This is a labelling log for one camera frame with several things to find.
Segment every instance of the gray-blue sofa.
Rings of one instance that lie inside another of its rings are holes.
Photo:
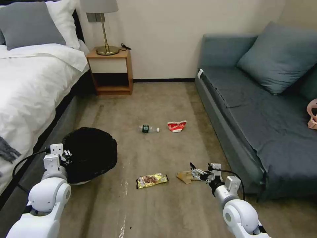
[[[204,35],[198,93],[246,193],[260,200],[316,195],[317,130],[307,127],[306,96],[317,98],[317,69],[272,95],[236,67],[256,38]]]

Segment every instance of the brass lamp base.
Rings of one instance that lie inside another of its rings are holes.
[[[96,49],[98,55],[115,55],[119,53],[119,48],[116,46],[101,46]]]

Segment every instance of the gray carpet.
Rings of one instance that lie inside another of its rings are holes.
[[[61,219],[60,238],[233,237],[204,182],[184,184],[176,178],[189,162],[229,169],[194,83],[138,83],[131,96],[82,99],[77,127],[96,127],[118,142],[118,163],[85,185],[72,186]],[[169,121],[187,120],[181,133]],[[160,127],[143,134],[138,126]],[[139,176],[166,173],[169,182],[136,189]],[[271,237],[316,237],[317,205],[302,199],[256,203]]]

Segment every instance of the white wall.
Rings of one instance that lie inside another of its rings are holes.
[[[285,0],[117,0],[106,14],[110,44],[132,48],[134,78],[194,78],[205,33],[259,33]],[[104,44],[101,24],[79,11],[89,48]]]
[[[317,29],[316,0],[286,0],[279,22],[283,25]]]

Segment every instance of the yellow snack wrapper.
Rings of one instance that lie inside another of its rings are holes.
[[[162,173],[157,173],[153,175],[146,175],[139,177],[136,180],[136,189],[145,188],[145,187],[151,187],[159,183],[168,182],[167,175],[164,175]]]

